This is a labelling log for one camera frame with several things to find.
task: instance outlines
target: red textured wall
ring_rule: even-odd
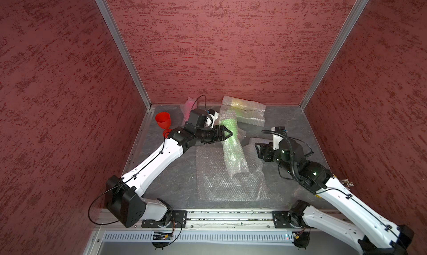
[[[0,27],[0,253],[81,254],[141,98],[94,0],[0,0]]]
[[[299,104],[355,0],[107,0],[153,103]]]
[[[427,244],[427,0],[371,0],[305,112],[332,170]]]

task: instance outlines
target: metal vent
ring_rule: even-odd
[[[106,231],[104,242],[151,242],[152,232]],[[269,243],[274,245],[293,245],[292,232],[279,231],[182,231],[176,242],[210,243]]]

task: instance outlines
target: pink object in bubble wrap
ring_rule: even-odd
[[[188,121],[188,117],[189,117],[189,112],[192,109],[197,108],[197,103],[194,104],[196,99],[190,98],[188,97],[188,100],[186,103],[184,103],[183,105],[181,105],[181,111],[184,114],[184,119],[182,121],[181,126],[184,126],[185,122]]]

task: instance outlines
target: white robotic arm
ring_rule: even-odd
[[[322,197],[336,207],[354,224],[329,216],[310,204],[298,200],[288,214],[288,222],[295,228],[310,226],[342,240],[360,254],[407,254],[413,231],[398,226],[379,215],[352,194],[331,171],[317,162],[307,160],[301,145],[287,136],[284,127],[263,133],[272,134],[273,142],[256,143],[258,157],[276,162],[287,170],[292,179],[309,192]]]
[[[184,128],[173,129],[156,151],[130,172],[111,177],[106,184],[105,207],[126,227],[138,220],[159,221],[165,226],[172,209],[161,199],[145,199],[143,194],[153,180],[190,147],[226,140],[232,132],[223,125],[213,125],[218,113],[195,109]],[[256,143],[258,157],[275,162],[287,170],[292,179],[309,192],[321,196],[352,223],[327,215],[310,204],[298,200],[289,210],[287,222],[294,228],[306,226],[320,229],[347,243],[360,254],[404,255],[413,238],[407,226],[398,226],[379,215],[352,194],[331,171],[306,159],[301,145],[289,138],[284,127],[263,133],[273,135],[269,144]]]
[[[138,220],[154,220],[167,223],[171,208],[161,199],[145,199],[142,196],[154,179],[190,147],[224,141],[232,132],[223,125],[214,125],[218,113],[210,109],[194,109],[184,128],[173,129],[162,145],[141,164],[121,178],[112,176],[106,183],[105,207],[126,227]]]

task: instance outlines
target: bubble wrap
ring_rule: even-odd
[[[245,111],[243,109],[221,105],[220,116],[221,116],[221,113],[225,111],[234,111],[236,113],[238,122],[264,127],[264,123],[265,123],[264,112]]]
[[[197,193],[200,199],[208,201],[270,199],[269,189],[259,164],[251,164],[249,172],[236,173],[230,177],[223,160],[223,151],[215,147],[197,147],[195,161]]]
[[[246,136],[246,131],[238,128],[238,139],[241,141]]]
[[[240,108],[246,111],[260,111],[262,113],[264,113],[266,109],[264,104],[229,96],[224,96],[222,99],[222,104],[234,108]]]
[[[238,139],[238,122],[234,111],[225,111],[220,115],[220,125],[224,125],[233,135],[222,141],[224,162],[230,177],[237,172],[248,172],[248,164],[243,154],[242,145]]]
[[[297,200],[303,200],[310,204],[316,205],[324,202],[324,199],[318,198],[312,193],[308,192],[300,184],[291,180],[283,180],[277,173],[277,164],[274,162],[264,162],[258,158],[255,143],[268,144],[273,140],[262,138],[250,138],[249,144],[243,147],[246,156],[248,168],[251,169],[264,169],[264,173],[268,176],[268,182],[278,183],[279,185],[272,186],[273,189],[268,190],[268,197],[273,202],[281,202],[283,205],[288,205],[289,208]],[[281,171],[283,177],[291,178],[291,175],[285,170]]]

